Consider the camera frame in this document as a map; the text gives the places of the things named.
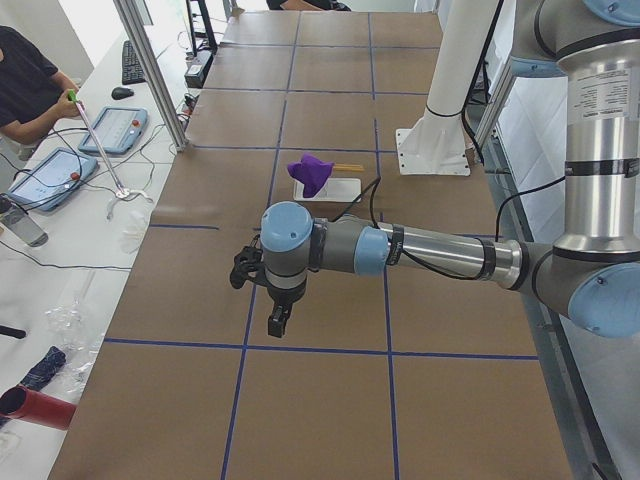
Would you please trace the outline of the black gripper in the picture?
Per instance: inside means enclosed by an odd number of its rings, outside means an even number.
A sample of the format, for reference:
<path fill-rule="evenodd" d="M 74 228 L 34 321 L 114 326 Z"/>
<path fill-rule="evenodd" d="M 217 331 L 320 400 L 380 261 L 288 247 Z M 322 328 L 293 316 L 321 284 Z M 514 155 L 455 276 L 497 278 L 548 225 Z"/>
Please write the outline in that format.
<path fill-rule="evenodd" d="M 272 313 L 268 318 L 268 335 L 282 337 L 286 329 L 287 321 L 291 316 L 293 305 L 299 301 L 306 292 L 306 283 L 302 282 L 293 288 L 279 288 L 274 285 L 267 287 L 267 292 L 273 300 Z"/>

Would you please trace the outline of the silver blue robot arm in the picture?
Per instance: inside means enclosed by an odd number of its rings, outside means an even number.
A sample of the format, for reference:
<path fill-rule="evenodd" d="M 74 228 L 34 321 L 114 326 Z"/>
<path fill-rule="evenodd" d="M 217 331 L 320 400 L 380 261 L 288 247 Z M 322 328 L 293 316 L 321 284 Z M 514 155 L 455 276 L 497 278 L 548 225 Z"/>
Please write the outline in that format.
<path fill-rule="evenodd" d="M 309 272 L 379 275 L 398 264 L 493 281 L 596 335 L 638 332 L 639 5 L 520 1 L 512 57 L 518 76 L 568 79 L 563 234 L 549 245 L 486 240 L 276 203 L 261 219 L 254 277 L 274 303 L 270 335 L 284 334 Z"/>

